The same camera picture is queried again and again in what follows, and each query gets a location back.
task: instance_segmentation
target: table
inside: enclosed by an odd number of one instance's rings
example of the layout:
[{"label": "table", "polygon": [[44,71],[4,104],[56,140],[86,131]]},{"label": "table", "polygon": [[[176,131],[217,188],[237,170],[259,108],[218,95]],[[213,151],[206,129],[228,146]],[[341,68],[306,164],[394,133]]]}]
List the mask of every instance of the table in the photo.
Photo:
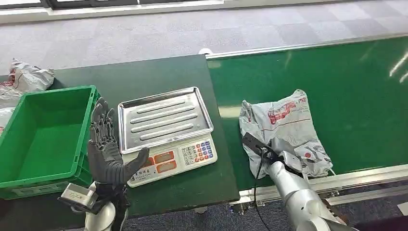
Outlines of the table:
[{"label": "table", "polygon": [[[296,89],[308,95],[313,124],[337,176],[310,181],[319,193],[407,179],[408,37],[352,39],[207,56],[241,200],[254,177],[242,149],[242,100],[277,101]],[[257,200],[279,198],[270,178]]]},{"label": "table", "polygon": [[[56,70],[51,89],[95,85],[116,108],[120,102],[186,87],[199,87],[214,124],[212,137],[218,153],[214,164],[130,188],[132,217],[186,210],[236,201],[240,198],[221,119],[204,55]],[[1,201],[0,230],[58,230],[81,227],[84,217],[74,215],[54,193]],[[20,222],[22,217],[29,219]]]}]

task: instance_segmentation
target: black cable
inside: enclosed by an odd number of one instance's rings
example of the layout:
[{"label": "black cable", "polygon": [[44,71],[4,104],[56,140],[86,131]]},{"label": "black cable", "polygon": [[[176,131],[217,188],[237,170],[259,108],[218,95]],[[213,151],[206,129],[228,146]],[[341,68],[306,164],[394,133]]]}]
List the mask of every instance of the black cable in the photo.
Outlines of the black cable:
[{"label": "black cable", "polygon": [[261,163],[259,164],[258,172],[256,174],[255,183],[254,183],[254,200],[255,200],[255,209],[256,209],[256,212],[258,213],[259,218],[261,218],[261,221],[262,221],[262,223],[264,223],[266,229],[268,231],[270,231],[270,229],[268,228],[268,226],[265,223],[264,219],[261,217],[261,214],[259,213],[259,210],[258,210],[258,204],[256,203],[256,182],[258,181],[258,177],[259,177],[259,173],[261,172],[261,167],[262,167],[263,161],[264,161],[264,153],[262,152]]}]

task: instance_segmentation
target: plastic package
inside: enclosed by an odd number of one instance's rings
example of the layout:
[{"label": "plastic package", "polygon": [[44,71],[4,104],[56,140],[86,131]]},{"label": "plastic package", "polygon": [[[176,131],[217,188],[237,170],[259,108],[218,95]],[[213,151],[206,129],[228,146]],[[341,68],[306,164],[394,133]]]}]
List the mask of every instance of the plastic package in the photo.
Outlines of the plastic package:
[{"label": "plastic package", "polygon": [[[333,167],[313,127],[307,95],[302,90],[277,102],[250,104],[243,101],[239,122],[242,135],[249,132],[265,144],[276,141],[275,138],[288,142],[300,160],[304,176],[326,176]],[[256,177],[261,158],[245,145],[243,147]],[[259,178],[267,174],[266,167],[266,164],[262,166]]]},{"label": "plastic package", "polygon": [[54,78],[52,69],[41,69],[13,59],[8,80],[0,82],[0,135],[21,96],[26,92],[46,90]]}]

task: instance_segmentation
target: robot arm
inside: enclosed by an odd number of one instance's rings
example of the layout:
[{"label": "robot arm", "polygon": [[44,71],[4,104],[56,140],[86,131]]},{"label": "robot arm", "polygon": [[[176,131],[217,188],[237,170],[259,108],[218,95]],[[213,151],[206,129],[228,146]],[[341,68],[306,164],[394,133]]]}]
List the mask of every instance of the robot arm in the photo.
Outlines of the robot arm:
[{"label": "robot arm", "polygon": [[242,138],[257,155],[270,165],[267,172],[275,183],[296,231],[355,231],[338,221],[309,183],[284,164],[284,156],[249,133]]},{"label": "robot arm", "polygon": [[122,230],[130,206],[126,183],[149,157],[149,149],[143,148],[136,159],[123,164],[115,140],[114,113],[102,97],[97,100],[88,142],[89,169],[94,182],[88,189],[70,183],[58,198],[75,213],[86,213],[85,231]]}]

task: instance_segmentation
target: gray carpet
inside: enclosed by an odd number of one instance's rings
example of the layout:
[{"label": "gray carpet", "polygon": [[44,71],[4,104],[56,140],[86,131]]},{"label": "gray carpet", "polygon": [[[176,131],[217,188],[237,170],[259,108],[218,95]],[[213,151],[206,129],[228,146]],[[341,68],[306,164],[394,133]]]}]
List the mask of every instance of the gray carpet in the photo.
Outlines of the gray carpet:
[{"label": "gray carpet", "polygon": [[408,32],[408,1],[128,15],[0,25],[0,75],[17,58],[70,68]]},{"label": "gray carpet", "polygon": [[[408,195],[335,206],[348,216],[351,225],[359,222],[402,216],[397,204],[407,202]],[[260,215],[271,231],[290,231],[291,227],[281,201],[259,208]],[[227,205],[210,206],[204,214],[193,211],[173,212],[125,223],[125,231],[267,231],[255,209],[239,216],[229,211]]]}]

